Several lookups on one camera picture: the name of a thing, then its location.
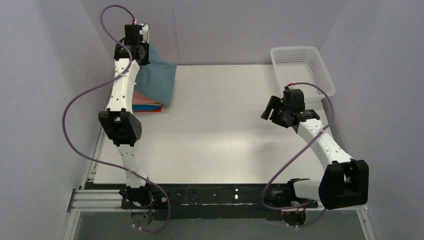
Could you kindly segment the blue-grey t shirt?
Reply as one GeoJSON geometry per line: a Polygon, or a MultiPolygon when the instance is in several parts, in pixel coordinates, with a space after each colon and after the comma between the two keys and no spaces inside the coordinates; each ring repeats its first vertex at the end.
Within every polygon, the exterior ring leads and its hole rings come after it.
{"type": "Polygon", "coordinates": [[[153,44],[149,46],[149,64],[142,65],[135,79],[134,91],[169,107],[171,105],[177,65],[162,59],[153,44]]]}

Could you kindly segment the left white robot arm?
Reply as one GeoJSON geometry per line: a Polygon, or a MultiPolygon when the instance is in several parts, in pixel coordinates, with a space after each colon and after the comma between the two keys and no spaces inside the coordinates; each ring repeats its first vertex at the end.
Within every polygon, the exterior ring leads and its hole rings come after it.
{"type": "Polygon", "coordinates": [[[117,147],[122,165],[128,170],[125,173],[126,187],[119,193],[128,201],[139,204],[149,203],[152,196],[146,186],[147,176],[135,159],[137,142],[142,136],[142,124],[133,114],[132,100],[140,66],[149,64],[149,30],[150,26],[146,23],[125,25],[125,36],[115,46],[117,79],[112,85],[106,109],[98,113],[103,130],[117,147]]]}

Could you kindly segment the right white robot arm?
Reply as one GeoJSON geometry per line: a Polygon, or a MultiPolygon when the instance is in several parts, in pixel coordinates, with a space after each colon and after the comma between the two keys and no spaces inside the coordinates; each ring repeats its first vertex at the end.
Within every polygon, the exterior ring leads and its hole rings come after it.
{"type": "Polygon", "coordinates": [[[317,112],[306,109],[302,90],[286,86],[282,98],[271,96],[261,118],[287,129],[292,128],[307,143],[266,184],[260,197],[266,208],[289,210],[320,202],[327,210],[334,210],[368,202],[368,164],[364,160],[354,159],[337,144],[326,131],[329,126],[323,124],[317,112]],[[278,195],[269,196],[269,187],[282,170],[308,149],[313,151],[323,167],[321,180],[289,180],[282,191],[283,205],[278,206],[278,195]]]}

